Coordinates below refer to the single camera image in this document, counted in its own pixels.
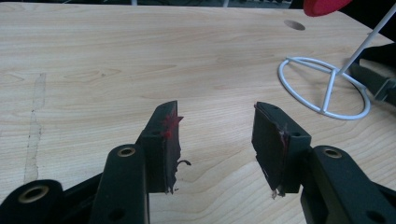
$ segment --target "white wire stand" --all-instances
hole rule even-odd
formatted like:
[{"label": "white wire stand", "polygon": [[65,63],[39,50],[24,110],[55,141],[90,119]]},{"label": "white wire stand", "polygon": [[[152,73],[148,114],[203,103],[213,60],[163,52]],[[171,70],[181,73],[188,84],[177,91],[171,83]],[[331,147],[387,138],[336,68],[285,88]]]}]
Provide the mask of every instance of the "white wire stand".
[{"label": "white wire stand", "polygon": [[[286,58],[286,60],[283,63],[281,63],[278,68],[279,79],[282,82],[285,89],[303,105],[307,106],[308,108],[310,108],[320,114],[328,116],[330,118],[349,119],[349,120],[364,118],[370,112],[370,106],[371,106],[370,99],[366,92],[366,87],[364,85],[362,85],[361,83],[359,83],[359,81],[355,80],[354,78],[352,78],[351,76],[346,74],[345,71],[348,69],[348,67],[353,62],[355,62],[355,60],[358,58],[358,56],[361,54],[361,52],[368,46],[370,41],[375,37],[375,35],[378,34],[378,32],[388,22],[388,20],[390,20],[390,18],[395,13],[395,11],[396,11],[396,4],[393,5],[393,7],[390,9],[390,11],[379,22],[379,24],[374,28],[374,30],[367,36],[367,38],[363,41],[361,46],[355,51],[355,53],[350,57],[348,62],[341,69],[338,69],[337,67],[335,67],[329,63],[325,63],[323,61],[312,59],[312,58],[305,58],[305,57],[288,57],[288,58]],[[298,94],[290,86],[288,81],[285,79],[285,75],[283,74],[283,68],[285,67],[286,64],[288,64],[290,62],[298,63],[303,66],[307,66],[309,68],[318,70],[320,72],[330,74],[329,84],[327,85],[326,94],[323,99],[323,103],[322,103],[321,107],[319,107],[317,105],[313,105],[309,101],[305,100],[305,98],[303,98],[300,94]],[[334,80],[336,77],[343,77],[344,79],[346,79],[347,81],[352,83],[357,88],[357,90],[361,93],[361,97],[364,101],[364,108],[359,114],[357,114],[357,115],[342,115],[342,114],[336,114],[336,113],[332,113],[332,112],[328,111],[329,102],[330,102],[330,99],[332,96],[332,86],[334,84]]]}]

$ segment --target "wood grain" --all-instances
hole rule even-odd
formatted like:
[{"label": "wood grain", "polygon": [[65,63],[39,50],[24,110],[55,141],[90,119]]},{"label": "wood grain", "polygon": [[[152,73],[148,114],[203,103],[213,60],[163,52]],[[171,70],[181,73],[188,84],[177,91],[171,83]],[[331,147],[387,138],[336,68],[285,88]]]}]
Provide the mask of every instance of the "wood grain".
[{"label": "wood grain", "polygon": [[[371,179],[396,189],[393,107],[373,102],[364,119],[330,119],[294,100],[277,78],[286,56],[341,67],[369,32],[338,12],[1,3],[0,201],[35,178],[26,169],[65,189],[102,172],[106,154],[134,142],[154,108],[171,100],[185,117],[180,144],[192,166],[180,165],[174,195],[150,195],[152,223],[305,223],[300,196],[272,200],[255,160],[257,101],[281,107],[311,133],[312,146],[340,147]],[[389,42],[378,36],[372,45]],[[320,104],[326,75],[285,71]],[[361,107],[354,88],[337,80],[330,110]]]}]

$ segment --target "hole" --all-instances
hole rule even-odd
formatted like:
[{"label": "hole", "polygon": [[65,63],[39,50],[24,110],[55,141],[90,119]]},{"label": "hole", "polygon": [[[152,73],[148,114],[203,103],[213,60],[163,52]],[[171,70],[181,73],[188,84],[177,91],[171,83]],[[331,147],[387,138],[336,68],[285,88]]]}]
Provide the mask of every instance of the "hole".
[{"label": "hole", "polygon": [[367,211],[366,215],[368,218],[370,218],[372,221],[377,222],[377,223],[385,223],[386,220],[385,218],[377,213],[376,211]]},{"label": "hole", "polygon": [[285,24],[286,24],[287,26],[289,26],[291,29],[299,30],[299,31],[305,30],[305,26],[303,26],[302,24],[300,24],[300,23],[297,22],[297,21],[288,21],[288,20],[285,20],[284,22],[285,22]]},{"label": "hole", "polygon": [[323,150],[323,152],[326,156],[331,157],[331,158],[340,159],[341,157],[343,157],[343,155],[341,155],[341,153],[339,153],[338,151],[336,151],[334,149],[325,148]]},{"label": "hole", "polygon": [[49,192],[49,190],[49,187],[44,185],[34,186],[22,193],[18,198],[18,201],[20,203],[33,203],[44,197]]},{"label": "hole", "polygon": [[136,149],[134,149],[132,147],[127,147],[127,148],[120,149],[120,151],[117,154],[119,155],[119,157],[129,157],[129,156],[134,155],[135,152],[136,152]]},{"label": "hole", "polygon": [[122,208],[116,208],[108,215],[108,219],[110,219],[111,221],[118,221],[122,219],[124,216],[125,216],[124,210]]}]

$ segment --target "black clamp jaw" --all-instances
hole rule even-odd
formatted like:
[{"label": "black clamp jaw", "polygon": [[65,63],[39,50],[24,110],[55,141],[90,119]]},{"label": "black clamp jaw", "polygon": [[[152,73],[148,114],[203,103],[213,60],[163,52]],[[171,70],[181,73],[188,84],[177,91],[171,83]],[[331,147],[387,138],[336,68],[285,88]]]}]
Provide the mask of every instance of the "black clamp jaw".
[{"label": "black clamp jaw", "polygon": [[307,223],[396,223],[396,192],[373,183],[336,147],[310,146],[311,136],[274,105],[255,105],[252,144],[273,191],[304,187]]},{"label": "black clamp jaw", "polygon": [[181,119],[177,101],[159,105],[135,144],[108,153],[102,174],[65,191],[55,180],[23,185],[1,204],[0,223],[149,223],[149,193],[173,193]]}]

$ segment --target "plywood surface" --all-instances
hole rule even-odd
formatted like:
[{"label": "plywood surface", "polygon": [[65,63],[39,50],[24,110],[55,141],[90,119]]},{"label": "plywood surface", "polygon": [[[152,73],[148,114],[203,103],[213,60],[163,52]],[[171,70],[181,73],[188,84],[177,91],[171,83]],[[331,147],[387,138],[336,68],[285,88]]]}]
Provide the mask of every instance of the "plywood surface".
[{"label": "plywood surface", "polygon": [[[305,30],[289,28],[285,20]],[[182,159],[174,195],[151,194],[152,223],[305,223],[300,195],[271,198],[250,143],[255,102],[277,105],[313,137],[347,151],[396,189],[396,110],[374,103],[360,120],[323,117],[277,78],[286,56],[342,66],[371,32],[341,13],[300,10],[0,4],[0,201],[35,179],[65,189],[103,171],[154,108],[178,100]],[[372,45],[389,43],[378,36]],[[285,69],[320,104],[327,75]],[[337,80],[330,110],[361,97]]]}]

